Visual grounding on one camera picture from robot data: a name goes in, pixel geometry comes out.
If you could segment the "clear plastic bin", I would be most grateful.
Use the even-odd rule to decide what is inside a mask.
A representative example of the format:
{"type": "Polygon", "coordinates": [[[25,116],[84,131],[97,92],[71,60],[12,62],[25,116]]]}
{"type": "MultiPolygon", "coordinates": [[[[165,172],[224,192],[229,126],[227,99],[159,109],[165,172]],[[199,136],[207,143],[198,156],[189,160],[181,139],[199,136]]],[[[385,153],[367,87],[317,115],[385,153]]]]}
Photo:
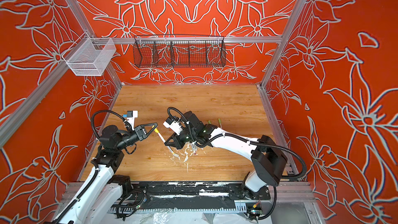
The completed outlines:
{"type": "Polygon", "coordinates": [[[76,76],[102,76],[116,52],[111,38],[82,38],[62,56],[76,76]]]}

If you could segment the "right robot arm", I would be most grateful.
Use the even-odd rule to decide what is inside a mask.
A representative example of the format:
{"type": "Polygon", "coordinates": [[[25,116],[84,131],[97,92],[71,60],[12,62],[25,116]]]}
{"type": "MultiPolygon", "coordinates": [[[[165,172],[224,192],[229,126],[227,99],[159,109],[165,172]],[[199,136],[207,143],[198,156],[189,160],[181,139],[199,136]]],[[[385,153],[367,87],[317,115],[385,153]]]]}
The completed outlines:
{"type": "Polygon", "coordinates": [[[250,160],[254,171],[244,180],[244,188],[258,192],[264,186],[277,187],[282,179],[287,157],[284,148],[277,146],[268,136],[259,140],[247,138],[213,125],[204,124],[191,111],[182,113],[169,107],[168,117],[163,125],[174,133],[164,141],[165,146],[182,149],[186,144],[196,148],[207,146],[221,148],[250,160]]]}

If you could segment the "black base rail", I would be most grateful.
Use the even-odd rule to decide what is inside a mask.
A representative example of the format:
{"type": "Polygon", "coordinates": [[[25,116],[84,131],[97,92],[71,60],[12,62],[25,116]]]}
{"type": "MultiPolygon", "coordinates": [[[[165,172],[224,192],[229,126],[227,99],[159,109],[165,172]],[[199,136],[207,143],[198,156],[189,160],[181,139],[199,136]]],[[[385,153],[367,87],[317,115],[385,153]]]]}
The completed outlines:
{"type": "Polygon", "coordinates": [[[146,196],[158,198],[219,197],[231,200],[270,200],[267,186],[258,192],[247,189],[241,181],[133,181],[146,196]]]}

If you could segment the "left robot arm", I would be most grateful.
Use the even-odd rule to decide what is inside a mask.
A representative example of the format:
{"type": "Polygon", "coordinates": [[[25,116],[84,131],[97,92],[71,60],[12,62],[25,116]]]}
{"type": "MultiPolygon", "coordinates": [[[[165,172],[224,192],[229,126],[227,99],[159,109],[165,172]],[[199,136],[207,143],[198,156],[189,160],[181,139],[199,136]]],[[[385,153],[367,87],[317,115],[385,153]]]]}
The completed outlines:
{"type": "Polygon", "coordinates": [[[125,218],[122,211],[137,207],[146,199],[140,188],[133,187],[129,176],[118,175],[127,148],[150,136],[157,123],[138,125],[120,130],[116,125],[107,126],[99,136],[100,147],[91,161],[89,177],[52,221],[54,224],[98,224],[111,208],[117,217],[125,218]]]}

